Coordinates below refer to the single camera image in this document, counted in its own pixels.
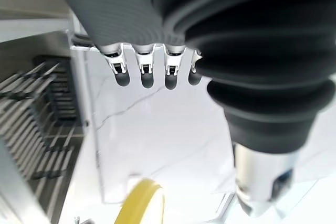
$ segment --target white marble surface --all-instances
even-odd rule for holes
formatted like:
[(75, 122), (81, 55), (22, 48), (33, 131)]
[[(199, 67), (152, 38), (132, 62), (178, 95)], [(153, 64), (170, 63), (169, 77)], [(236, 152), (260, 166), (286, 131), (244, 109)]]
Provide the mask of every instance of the white marble surface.
[[(234, 190), (235, 180), (227, 123), (206, 92), (209, 80), (189, 85), (190, 50), (176, 89), (167, 90), (164, 55), (157, 49), (154, 86), (145, 89), (133, 51), (125, 54), (131, 77), (127, 87), (117, 85), (104, 57), (87, 54), (104, 202), (118, 204), (138, 180), (149, 177), (163, 186), (176, 216), (194, 216), (202, 209), (195, 218), (209, 219), (222, 192)], [(336, 170), (334, 104), (314, 124), (298, 162), (298, 182)]]

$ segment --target dish rack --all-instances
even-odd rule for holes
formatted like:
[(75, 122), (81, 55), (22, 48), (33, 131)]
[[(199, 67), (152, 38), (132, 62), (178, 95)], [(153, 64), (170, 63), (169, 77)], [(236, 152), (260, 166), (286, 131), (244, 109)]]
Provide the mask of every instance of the dish rack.
[(0, 83), (0, 140), (21, 179), (56, 224), (83, 132), (70, 59), (40, 56), (34, 65)]

